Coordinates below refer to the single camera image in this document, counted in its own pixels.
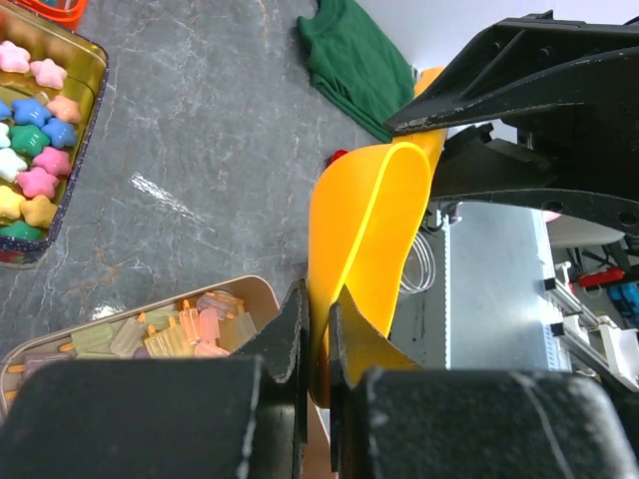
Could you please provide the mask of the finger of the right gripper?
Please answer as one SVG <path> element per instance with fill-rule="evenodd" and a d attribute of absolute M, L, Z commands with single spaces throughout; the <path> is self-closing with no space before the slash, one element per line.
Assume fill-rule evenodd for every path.
<path fill-rule="evenodd" d="M 638 235 L 638 166 L 584 157 L 552 158 L 495 139 L 436 167 L 431 197 L 549 211 Z"/>
<path fill-rule="evenodd" d="M 503 19 L 476 34 L 415 99 L 391 115 L 394 135 L 575 106 L 636 101 L 638 27 Z"/>

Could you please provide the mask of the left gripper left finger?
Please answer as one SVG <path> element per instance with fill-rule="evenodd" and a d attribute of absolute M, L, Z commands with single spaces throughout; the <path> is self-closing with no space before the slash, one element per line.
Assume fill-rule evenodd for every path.
<path fill-rule="evenodd" d="M 298 478 L 309 302 L 223 358 L 67 360 L 35 372 L 1 427 L 5 478 Z"/>

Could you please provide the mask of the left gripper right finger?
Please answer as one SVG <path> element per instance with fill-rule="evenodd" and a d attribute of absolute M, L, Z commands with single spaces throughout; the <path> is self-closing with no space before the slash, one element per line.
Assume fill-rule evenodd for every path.
<path fill-rule="evenodd" d="M 342 478 L 634 478 L 638 405 L 552 371 L 424 369 L 343 289 L 329 311 L 330 459 Z"/>

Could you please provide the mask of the brown tin of popsicle candies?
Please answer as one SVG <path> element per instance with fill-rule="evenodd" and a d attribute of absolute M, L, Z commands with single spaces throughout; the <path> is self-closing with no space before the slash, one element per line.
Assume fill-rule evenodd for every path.
<path fill-rule="evenodd" d="M 1 416 L 27 379 L 54 362 L 223 357 L 278 311 L 272 287 L 245 275 L 31 339 L 1 360 Z"/>

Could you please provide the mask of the yellow plastic scoop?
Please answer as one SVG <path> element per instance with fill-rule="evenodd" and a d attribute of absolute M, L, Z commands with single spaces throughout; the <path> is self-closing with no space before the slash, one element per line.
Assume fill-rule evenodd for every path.
<path fill-rule="evenodd" d="M 320 175 L 311 194 L 308 292 L 310 393 L 329 405 L 328 316 L 348 289 L 363 317 L 389 335 L 402 272 L 430 198 L 444 129 L 351 150 Z"/>

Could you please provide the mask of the clear glass jar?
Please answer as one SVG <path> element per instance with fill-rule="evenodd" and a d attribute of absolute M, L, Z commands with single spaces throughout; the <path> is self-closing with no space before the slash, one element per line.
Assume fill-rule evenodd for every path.
<path fill-rule="evenodd" d="M 436 265 L 433 250 L 423 231 L 413 240 L 401 275 L 399 293 L 416 294 L 430 289 L 435 281 Z"/>

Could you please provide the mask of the red jar lid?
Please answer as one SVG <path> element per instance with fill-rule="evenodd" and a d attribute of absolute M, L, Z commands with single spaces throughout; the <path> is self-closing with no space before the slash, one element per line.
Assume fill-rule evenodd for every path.
<path fill-rule="evenodd" d="M 348 154 L 348 150 L 340 149 L 335 151 L 330 157 L 326 160 L 326 165 L 329 167 L 333 163 L 335 163 L 338 159 Z"/>

